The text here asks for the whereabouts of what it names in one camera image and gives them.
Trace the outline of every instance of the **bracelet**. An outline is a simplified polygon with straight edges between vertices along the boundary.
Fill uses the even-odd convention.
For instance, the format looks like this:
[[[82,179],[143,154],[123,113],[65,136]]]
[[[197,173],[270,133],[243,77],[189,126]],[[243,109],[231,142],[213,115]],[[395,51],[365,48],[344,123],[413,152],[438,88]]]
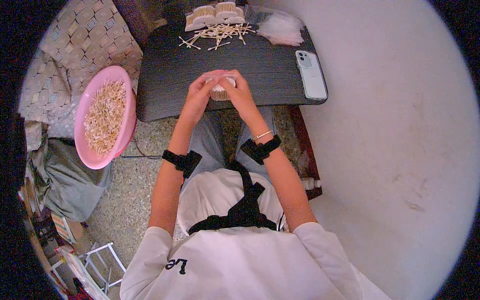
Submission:
[[[269,134],[269,133],[273,133],[273,130],[270,130],[270,131],[265,132],[264,134],[260,134],[260,135],[255,136],[255,137],[253,138],[253,141],[258,140],[258,139],[261,138],[262,136],[267,135],[267,134]]]
[[[188,178],[197,167],[202,159],[202,156],[193,150],[190,150],[188,155],[176,155],[175,153],[165,150],[162,158],[175,165],[175,169],[183,171],[183,178]]]
[[[256,161],[260,166],[264,164],[264,159],[270,156],[270,152],[277,149],[280,146],[280,137],[275,135],[273,140],[266,142],[265,144],[255,144],[252,139],[248,139],[240,149],[250,156],[251,159]]]

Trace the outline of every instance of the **pink basin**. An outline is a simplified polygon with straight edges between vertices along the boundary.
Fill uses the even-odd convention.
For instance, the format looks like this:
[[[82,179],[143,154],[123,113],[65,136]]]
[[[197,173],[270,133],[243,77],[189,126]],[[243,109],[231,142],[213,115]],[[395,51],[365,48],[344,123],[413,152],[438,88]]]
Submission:
[[[110,153],[104,157],[99,157],[95,151],[88,148],[85,138],[85,117],[88,115],[88,109],[92,105],[92,97],[95,92],[103,87],[106,80],[110,81],[122,81],[125,83],[125,90],[127,91],[127,99],[125,106],[125,114],[123,115],[123,122],[120,127],[120,135],[115,142]],[[137,122],[137,116],[135,114],[135,95],[132,91],[132,83],[127,71],[119,66],[111,66],[100,71],[90,81],[77,109],[75,116],[75,146],[77,148],[78,155],[83,163],[91,169],[100,169],[108,165],[113,158],[120,155],[123,150],[128,146],[128,143],[132,139],[133,131]]]

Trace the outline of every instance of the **black letter print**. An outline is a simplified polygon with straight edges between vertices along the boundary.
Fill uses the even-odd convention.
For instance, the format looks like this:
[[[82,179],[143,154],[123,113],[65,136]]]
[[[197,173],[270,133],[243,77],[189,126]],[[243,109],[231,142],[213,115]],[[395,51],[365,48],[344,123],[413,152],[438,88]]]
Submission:
[[[168,262],[169,262],[169,264],[167,264],[167,265],[165,266],[165,269],[167,269],[167,270],[170,270],[171,268],[173,268],[173,267],[177,264],[174,259],[172,259],[172,260],[170,260],[170,261],[168,261]]]
[[[185,275],[185,266],[187,265],[187,260],[186,259],[178,259],[175,264],[178,264],[179,262],[182,262],[181,268],[180,268],[180,274]]]
[[[187,260],[186,259],[177,259],[177,261],[172,259],[172,260],[169,260],[168,262],[169,263],[165,266],[165,269],[167,269],[167,270],[170,270],[176,264],[178,264],[179,262],[182,262],[179,273],[182,274],[182,275],[185,275],[185,266],[187,265]]]

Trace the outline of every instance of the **floor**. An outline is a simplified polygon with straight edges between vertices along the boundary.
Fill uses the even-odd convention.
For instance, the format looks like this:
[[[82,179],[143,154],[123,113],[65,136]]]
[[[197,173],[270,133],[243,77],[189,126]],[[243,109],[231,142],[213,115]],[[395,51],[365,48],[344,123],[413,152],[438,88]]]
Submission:
[[[292,164],[297,167],[301,153],[287,108],[279,106],[273,107],[273,110],[282,147]],[[222,116],[224,120],[222,127],[227,135],[225,157],[229,157],[235,151],[241,119],[233,109],[222,111]],[[140,150],[145,155],[161,155],[168,147],[176,121],[176,118],[165,118],[150,123],[138,121],[134,139]],[[134,144],[130,143],[122,155],[134,156],[139,153]],[[87,252],[94,241],[100,245],[113,242],[118,257],[127,267],[147,229],[150,198],[161,159],[118,157],[112,164],[113,181],[87,220],[89,228],[85,230],[76,248],[79,252]],[[185,238],[183,233],[176,228],[174,245],[183,238]],[[106,256],[107,261],[113,262],[112,258],[108,258],[107,254]],[[112,278],[121,275],[119,268],[112,270]]]

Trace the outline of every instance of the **phone case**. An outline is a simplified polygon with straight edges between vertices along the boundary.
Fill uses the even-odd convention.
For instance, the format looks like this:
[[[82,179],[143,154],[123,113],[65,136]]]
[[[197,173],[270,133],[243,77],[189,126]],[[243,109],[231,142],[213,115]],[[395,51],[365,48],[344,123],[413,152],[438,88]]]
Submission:
[[[297,50],[295,51],[295,57],[300,70],[305,96],[309,99],[327,99],[328,92],[324,75],[315,53]]]

